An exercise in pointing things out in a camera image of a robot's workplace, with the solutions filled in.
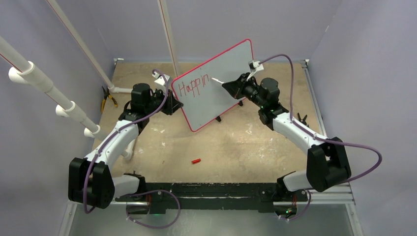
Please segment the red framed whiteboard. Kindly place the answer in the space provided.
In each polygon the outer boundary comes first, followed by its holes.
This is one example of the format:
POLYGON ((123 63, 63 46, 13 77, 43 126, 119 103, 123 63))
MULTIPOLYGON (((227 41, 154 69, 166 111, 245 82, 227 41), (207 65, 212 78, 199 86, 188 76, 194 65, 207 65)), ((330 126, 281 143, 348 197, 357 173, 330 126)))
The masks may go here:
POLYGON ((211 78, 234 81, 250 71, 248 64, 253 58, 252 42, 245 39, 173 80, 171 89, 183 103, 191 131, 200 130, 239 103, 211 78))

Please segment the red marker cap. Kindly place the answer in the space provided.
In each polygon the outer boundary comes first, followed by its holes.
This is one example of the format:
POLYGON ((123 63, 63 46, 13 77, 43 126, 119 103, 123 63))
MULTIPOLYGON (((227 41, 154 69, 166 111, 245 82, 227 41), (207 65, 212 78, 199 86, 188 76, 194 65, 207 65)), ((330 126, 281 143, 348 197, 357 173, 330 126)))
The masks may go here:
POLYGON ((199 162, 201 162, 201 159, 200 158, 191 161, 192 164, 197 164, 199 162))

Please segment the red whiteboard marker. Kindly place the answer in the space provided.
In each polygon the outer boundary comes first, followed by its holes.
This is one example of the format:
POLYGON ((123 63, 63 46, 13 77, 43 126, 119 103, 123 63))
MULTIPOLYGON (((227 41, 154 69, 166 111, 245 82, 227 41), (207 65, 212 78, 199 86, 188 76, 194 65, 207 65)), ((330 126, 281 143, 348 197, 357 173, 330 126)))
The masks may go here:
POLYGON ((216 83, 218 83, 218 84, 220 84, 220 85, 225 84, 223 81, 221 81, 219 79, 216 79, 216 78, 211 78, 211 80, 214 81, 214 82, 216 82, 216 83))

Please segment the white pvc pipe frame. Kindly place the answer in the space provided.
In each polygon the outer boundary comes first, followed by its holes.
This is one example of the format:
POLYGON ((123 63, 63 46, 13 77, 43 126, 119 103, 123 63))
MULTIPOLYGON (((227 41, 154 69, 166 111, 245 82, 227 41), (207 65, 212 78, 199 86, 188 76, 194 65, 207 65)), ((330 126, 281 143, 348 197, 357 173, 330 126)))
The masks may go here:
POLYGON ((46 94, 62 108, 67 117, 82 124, 93 137, 101 139, 101 144, 86 156, 91 163, 98 160, 109 163, 111 159, 123 155, 125 148, 139 136, 140 129, 145 127, 150 117, 158 113, 157 110, 152 110, 151 97, 155 90, 148 88, 146 84, 136 84, 131 91, 131 108, 121 114, 122 119, 116 123, 113 131, 106 135, 74 101, 69 100, 55 87, 53 81, 41 69, 26 60, 4 38, 0 39, 0 55, 17 75, 15 83, 29 84, 46 94))

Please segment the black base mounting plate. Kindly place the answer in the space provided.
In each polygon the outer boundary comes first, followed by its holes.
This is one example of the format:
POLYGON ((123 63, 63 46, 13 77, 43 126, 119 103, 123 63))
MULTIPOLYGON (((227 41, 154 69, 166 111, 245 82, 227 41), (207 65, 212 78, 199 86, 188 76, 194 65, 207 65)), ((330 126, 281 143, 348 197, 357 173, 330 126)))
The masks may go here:
POLYGON ((274 183, 163 183, 146 184, 151 194, 151 214, 164 214, 168 209, 256 210, 274 212, 279 201, 274 183))

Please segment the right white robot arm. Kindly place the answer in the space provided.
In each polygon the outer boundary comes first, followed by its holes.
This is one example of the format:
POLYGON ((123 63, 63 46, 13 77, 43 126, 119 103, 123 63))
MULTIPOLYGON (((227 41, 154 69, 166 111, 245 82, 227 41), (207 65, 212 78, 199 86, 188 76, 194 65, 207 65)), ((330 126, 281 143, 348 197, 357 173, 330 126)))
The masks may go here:
POLYGON ((257 83, 249 74, 230 82, 222 82, 222 88, 234 99, 247 98, 259 107, 262 124, 283 135, 307 156, 306 169, 294 171, 277 179, 271 198, 288 200, 296 191, 314 189, 323 192, 340 184, 352 175, 347 153, 341 140, 329 139, 315 133, 298 120, 279 102, 278 82, 264 78, 257 83))

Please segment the yellow handled pliers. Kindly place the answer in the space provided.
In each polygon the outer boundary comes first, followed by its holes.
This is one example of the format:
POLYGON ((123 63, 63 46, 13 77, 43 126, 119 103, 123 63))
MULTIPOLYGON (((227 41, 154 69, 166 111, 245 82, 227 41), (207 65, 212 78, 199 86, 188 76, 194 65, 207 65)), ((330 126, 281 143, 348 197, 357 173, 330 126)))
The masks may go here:
POLYGON ((119 105, 118 105, 116 99, 110 94, 109 89, 104 88, 104 87, 101 87, 101 88, 102 88, 104 97, 103 97, 102 102, 101 102, 100 112, 101 113, 104 112, 104 108, 105 108, 105 104, 106 104, 107 99, 110 99, 113 102, 114 106, 117 108, 119 105))

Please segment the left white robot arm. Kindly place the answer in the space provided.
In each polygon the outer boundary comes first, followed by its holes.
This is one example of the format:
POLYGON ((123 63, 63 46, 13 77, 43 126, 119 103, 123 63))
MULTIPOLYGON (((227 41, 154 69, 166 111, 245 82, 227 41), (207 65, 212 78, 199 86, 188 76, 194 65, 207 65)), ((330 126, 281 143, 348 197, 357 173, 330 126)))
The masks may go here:
POLYGON ((133 86, 128 101, 112 132, 84 158, 69 164, 68 198, 86 207, 105 209, 111 201, 129 196, 141 201, 147 194, 144 176, 126 173, 113 177, 111 169, 127 146, 135 141, 158 112, 172 115, 183 104, 169 88, 152 90, 148 84, 133 86))

